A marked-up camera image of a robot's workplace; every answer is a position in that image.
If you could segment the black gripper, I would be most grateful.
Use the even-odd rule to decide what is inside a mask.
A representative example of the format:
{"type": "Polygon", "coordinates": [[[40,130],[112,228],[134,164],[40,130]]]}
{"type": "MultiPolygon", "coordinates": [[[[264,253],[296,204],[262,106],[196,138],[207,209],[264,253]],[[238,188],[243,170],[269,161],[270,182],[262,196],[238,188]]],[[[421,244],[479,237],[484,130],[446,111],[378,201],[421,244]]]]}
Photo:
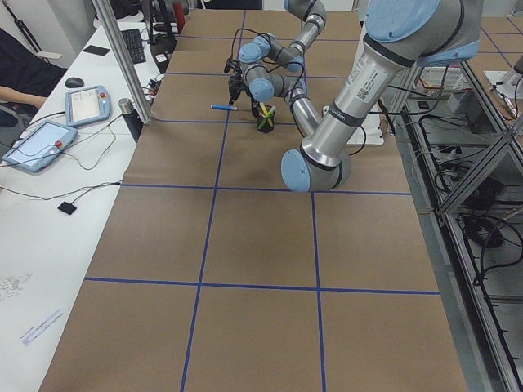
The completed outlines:
{"type": "Polygon", "coordinates": [[[235,103],[244,90],[245,84],[242,77],[236,74],[231,75],[228,80],[229,102],[235,103]]]}
{"type": "Polygon", "coordinates": [[[251,113],[254,118],[259,118],[261,116],[260,103],[254,99],[251,99],[251,113]]]}

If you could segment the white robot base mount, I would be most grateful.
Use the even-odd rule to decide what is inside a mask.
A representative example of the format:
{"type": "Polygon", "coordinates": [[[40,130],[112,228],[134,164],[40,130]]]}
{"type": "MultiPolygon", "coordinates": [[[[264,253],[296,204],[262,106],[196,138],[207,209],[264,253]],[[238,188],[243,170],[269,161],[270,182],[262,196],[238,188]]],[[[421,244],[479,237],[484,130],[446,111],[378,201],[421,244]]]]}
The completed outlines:
{"type": "Polygon", "coordinates": [[[351,136],[347,145],[383,145],[384,138],[380,126],[380,118],[377,114],[370,114],[362,127],[359,127],[351,136]]]}

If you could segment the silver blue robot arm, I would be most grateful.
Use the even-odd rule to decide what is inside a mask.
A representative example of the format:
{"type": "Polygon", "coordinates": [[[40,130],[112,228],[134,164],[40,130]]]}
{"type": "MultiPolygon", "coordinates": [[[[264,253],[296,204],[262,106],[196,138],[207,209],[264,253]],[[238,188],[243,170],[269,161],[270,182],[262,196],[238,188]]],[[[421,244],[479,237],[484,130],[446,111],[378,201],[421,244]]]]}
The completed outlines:
{"type": "Polygon", "coordinates": [[[326,26],[326,10],[320,1],[287,1],[284,7],[304,23],[297,38],[283,47],[272,35],[258,36],[240,48],[239,63],[251,97],[283,98],[305,136],[281,160],[282,179],[294,192],[330,190],[346,181],[351,170],[346,144],[398,72],[457,64],[471,59],[480,43],[481,1],[371,1],[363,52],[320,115],[298,73],[326,26]]]}
{"type": "Polygon", "coordinates": [[[224,67],[233,104],[244,91],[252,100],[267,102],[285,98],[298,88],[305,90],[302,76],[304,55],[324,30],[327,14],[321,1],[285,1],[284,8],[303,22],[302,30],[289,46],[283,46],[271,33],[259,33],[239,49],[236,58],[229,57],[224,67]]]}

